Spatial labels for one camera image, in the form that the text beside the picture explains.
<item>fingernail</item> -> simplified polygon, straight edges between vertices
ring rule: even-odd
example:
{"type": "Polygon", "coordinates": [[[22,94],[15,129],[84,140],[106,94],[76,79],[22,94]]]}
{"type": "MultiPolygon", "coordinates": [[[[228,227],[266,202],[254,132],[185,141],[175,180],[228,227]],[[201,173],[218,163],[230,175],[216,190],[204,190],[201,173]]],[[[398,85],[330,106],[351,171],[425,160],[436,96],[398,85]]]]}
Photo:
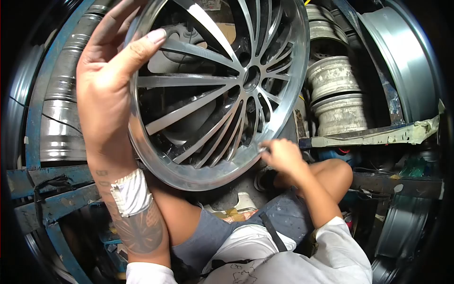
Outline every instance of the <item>fingernail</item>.
{"type": "Polygon", "coordinates": [[[167,36],[167,33],[164,29],[152,30],[147,35],[148,39],[153,43],[158,43],[158,42],[162,41],[163,39],[166,38],[166,36],[167,36]]]}

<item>forearm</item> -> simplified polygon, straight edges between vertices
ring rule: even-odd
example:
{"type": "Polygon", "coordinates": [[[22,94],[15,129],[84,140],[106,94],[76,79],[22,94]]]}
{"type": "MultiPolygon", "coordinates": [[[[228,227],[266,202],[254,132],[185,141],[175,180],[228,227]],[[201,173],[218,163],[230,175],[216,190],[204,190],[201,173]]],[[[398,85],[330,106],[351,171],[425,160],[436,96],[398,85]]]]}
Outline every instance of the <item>forearm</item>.
{"type": "Polygon", "coordinates": [[[118,211],[110,192],[111,185],[138,167],[127,137],[124,141],[117,141],[117,145],[116,149],[103,151],[111,154],[99,154],[97,149],[87,147],[87,162],[118,235],[128,248],[128,260],[170,267],[167,227],[156,202],[152,201],[147,210],[129,217],[122,217],[118,211]]]}
{"type": "Polygon", "coordinates": [[[316,229],[336,216],[342,218],[339,206],[311,173],[307,164],[296,167],[291,177],[297,185],[297,194],[304,196],[316,229]]]}

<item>hand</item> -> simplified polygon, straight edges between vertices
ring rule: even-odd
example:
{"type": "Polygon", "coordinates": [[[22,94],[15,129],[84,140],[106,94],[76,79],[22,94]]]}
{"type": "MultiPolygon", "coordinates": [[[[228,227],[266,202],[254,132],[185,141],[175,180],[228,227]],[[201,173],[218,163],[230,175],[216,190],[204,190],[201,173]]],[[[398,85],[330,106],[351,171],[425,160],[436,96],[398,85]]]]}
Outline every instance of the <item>hand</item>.
{"type": "Polygon", "coordinates": [[[77,107],[87,154],[111,154],[131,148],[129,80],[166,39],[165,30],[158,29],[121,50],[130,22],[146,2],[124,0],[116,5],[94,30],[80,57],[77,107]]]}
{"type": "Polygon", "coordinates": [[[279,172],[293,176],[301,172],[301,168],[308,168],[303,160],[300,148],[287,139],[266,140],[260,144],[261,147],[268,147],[270,152],[263,151],[262,159],[279,172]]]}

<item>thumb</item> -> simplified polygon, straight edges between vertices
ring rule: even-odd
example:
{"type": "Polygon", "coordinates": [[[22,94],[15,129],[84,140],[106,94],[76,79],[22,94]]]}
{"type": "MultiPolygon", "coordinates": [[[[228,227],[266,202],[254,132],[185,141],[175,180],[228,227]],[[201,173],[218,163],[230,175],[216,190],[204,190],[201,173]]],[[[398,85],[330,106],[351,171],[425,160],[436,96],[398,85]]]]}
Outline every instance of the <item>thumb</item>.
{"type": "Polygon", "coordinates": [[[271,154],[268,151],[263,151],[261,154],[262,160],[265,161],[267,165],[271,163],[271,154]]]}
{"type": "Polygon", "coordinates": [[[149,32],[146,36],[130,42],[114,56],[103,69],[108,78],[129,78],[139,70],[161,47],[167,38],[164,29],[149,32]]]}

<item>white shirt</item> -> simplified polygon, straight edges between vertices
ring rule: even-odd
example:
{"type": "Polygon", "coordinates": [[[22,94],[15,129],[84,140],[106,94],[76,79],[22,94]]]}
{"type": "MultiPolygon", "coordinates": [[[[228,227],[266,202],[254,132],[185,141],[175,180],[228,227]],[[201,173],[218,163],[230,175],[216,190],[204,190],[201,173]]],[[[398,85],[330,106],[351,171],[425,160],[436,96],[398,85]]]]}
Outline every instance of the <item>white shirt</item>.
{"type": "MultiPolygon", "coordinates": [[[[291,252],[296,243],[278,233],[289,251],[279,253],[266,228],[245,225],[236,229],[212,259],[248,264],[227,264],[212,271],[200,284],[364,284],[372,283],[372,269],[361,247],[339,217],[316,232],[317,252],[310,258],[291,252]]],[[[211,260],[203,273],[211,270],[211,260]]],[[[151,263],[128,264],[127,284],[176,284],[171,269],[151,263]]]]}

